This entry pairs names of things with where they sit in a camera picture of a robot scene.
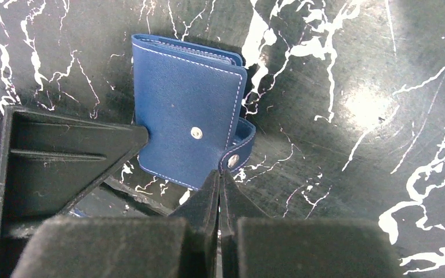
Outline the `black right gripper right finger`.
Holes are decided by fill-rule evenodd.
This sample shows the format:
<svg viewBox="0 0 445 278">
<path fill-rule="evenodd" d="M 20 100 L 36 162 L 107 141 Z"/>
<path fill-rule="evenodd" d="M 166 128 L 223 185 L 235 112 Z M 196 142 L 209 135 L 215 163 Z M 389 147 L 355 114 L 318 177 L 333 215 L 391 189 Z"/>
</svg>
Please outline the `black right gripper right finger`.
<svg viewBox="0 0 445 278">
<path fill-rule="evenodd" d="M 266 215 L 220 175 L 224 277 L 400 277 L 395 251 L 365 220 Z"/>
</svg>

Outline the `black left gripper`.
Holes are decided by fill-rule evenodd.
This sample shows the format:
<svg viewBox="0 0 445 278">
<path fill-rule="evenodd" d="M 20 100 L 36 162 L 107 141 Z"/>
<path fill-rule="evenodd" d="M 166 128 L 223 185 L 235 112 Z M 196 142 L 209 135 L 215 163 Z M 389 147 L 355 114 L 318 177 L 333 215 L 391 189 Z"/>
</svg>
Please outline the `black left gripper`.
<svg viewBox="0 0 445 278">
<path fill-rule="evenodd" d="M 0 122 L 0 228 L 8 221 L 67 214 L 147 142 L 143 126 L 5 107 Z"/>
</svg>

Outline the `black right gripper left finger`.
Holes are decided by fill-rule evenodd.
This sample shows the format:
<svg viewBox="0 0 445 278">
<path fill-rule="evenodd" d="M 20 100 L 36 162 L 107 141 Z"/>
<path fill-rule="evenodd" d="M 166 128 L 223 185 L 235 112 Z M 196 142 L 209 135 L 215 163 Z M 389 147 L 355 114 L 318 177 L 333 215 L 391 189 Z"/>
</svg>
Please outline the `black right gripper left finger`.
<svg viewBox="0 0 445 278">
<path fill-rule="evenodd" d="M 220 174 L 166 217 L 46 220 L 13 277 L 214 277 Z"/>
</svg>

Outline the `blue leather card holder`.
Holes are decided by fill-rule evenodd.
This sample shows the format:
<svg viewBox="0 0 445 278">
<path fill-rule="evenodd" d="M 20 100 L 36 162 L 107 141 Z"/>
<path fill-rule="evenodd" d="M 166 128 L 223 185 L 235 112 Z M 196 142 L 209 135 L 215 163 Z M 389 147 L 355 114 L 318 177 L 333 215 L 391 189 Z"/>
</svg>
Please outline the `blue leather card holder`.
<svg viewBox="0 0 445 278">
<path fill-rule="evenodd" d="M 240 116 L 241 56 L 148 34 L 132 36 L 132 51 L 134 118 L 149 134 L 141 169 L 195 191 L 213 170 L 238 171 L 256 136 Z"/>
</svg>

